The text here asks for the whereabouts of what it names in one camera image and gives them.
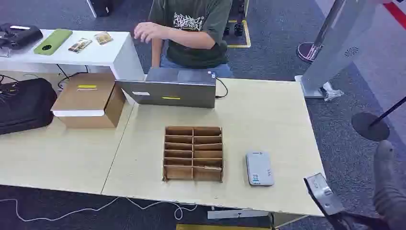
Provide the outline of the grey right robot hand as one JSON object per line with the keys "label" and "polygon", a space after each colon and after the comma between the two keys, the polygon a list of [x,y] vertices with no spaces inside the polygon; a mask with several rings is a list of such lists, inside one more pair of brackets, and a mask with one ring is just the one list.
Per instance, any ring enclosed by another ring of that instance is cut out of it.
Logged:
{"label": "grey right robot hand", "polygon": [[406,194],[395,182],[395,150],[388,140],[379,142],[373,161],[375,189],[373,204],[391,230],[406,228]]}

